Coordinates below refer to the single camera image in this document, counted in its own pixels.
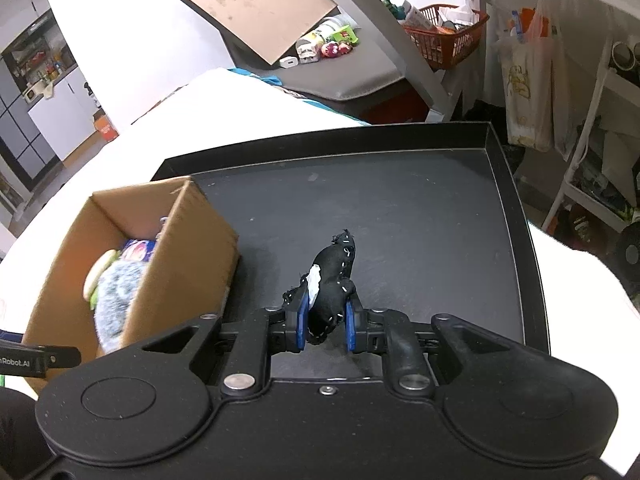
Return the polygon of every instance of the black plush toy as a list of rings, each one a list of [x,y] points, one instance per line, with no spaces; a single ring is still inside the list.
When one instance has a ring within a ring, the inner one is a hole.
[[[301,284],[305,280],[308,283],[306,340],[309,343],[322,343],[341,321],[344,306],[356,290],[350,280],[355,255],[355,241],[345,229],[334,236],[331,245],[318,253],[311,270],[300,279]],[[283,294],[285,303],[290,302],[297,290],[294,288]]]

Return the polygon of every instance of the white shelf rack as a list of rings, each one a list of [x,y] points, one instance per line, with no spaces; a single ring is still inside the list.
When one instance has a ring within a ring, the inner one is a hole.
[[[596,85],[593,88],[593,95],[591,96],[591,103],[589,105],[587,117],[584,120],[582,133],[578,138],[578,143],[575,147],[574,156],[571,159],[569,168],[566,170],[564,177],[562,178],[562,184],[560,185],[556,199],[554,200],[554,203],[542,224],[543,230],[546,230],[546,228],[549,227],[552,218],[558,211],[562,204],[562,199],[565,196],[583,206],[587,211],[596,215],[600,220],[617,232],[622,231],[622,229],[628,225],[628,222],[625,222],[605,205],[587,195],[571,183],[575,172],[580,166],[580,163],[584,160],[587,150],[589,149],[589,135],[591,134],[591,129],[593,128],[593,123],[598,113],[598,106],[600,105],[602,91],[605,88],[608,88],[620,97],[629,101],[631,104],[640,108],[640,88],[623,77],[620,77],[612,68],[609,68],[609,57],[611,54],[612,43],[612,38],[607,38],[607,41],[605,41],[605,44],[602,47],[602,54],[600,56],[600,62],[598,63]]]

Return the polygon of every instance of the gray fuzzy plush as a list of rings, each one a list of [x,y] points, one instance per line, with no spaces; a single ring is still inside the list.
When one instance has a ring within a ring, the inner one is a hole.
[[[98,340],[105,353],[120,348],[120,336],[129,306],[136,295],[147,262],[116,260],[98,280],[98,303],[94,320]]]

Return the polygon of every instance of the floor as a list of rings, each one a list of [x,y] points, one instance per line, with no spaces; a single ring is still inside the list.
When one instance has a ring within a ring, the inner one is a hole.
[[[88,163],[107,144],[100,138],[82,153],[78,159],[68,168],[59,162],[44,179],[33,189],[33,196],[24,205],[24,209],[18,208],[14,219],[9,225],[9,231],[17,238],[27,228],[27,225],[35,218],[46,203],[64,186],[72,176]]]

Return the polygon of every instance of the orange basket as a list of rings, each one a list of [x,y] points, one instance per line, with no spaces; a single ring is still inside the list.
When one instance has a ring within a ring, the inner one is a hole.
[[[455,5],[434,4],[420,9],[431,23],[439,22],[438,10],[440,7],[455,9]],[[489,15],[481,10],[474,10],[480,19],[470,27],[443,34],[437,30],[420,30],[418,28],[403,27],[411,37],[420,53],[429,62],[434,70],[452,68],[471,54],[480,44],[482,30],[489,20]]]

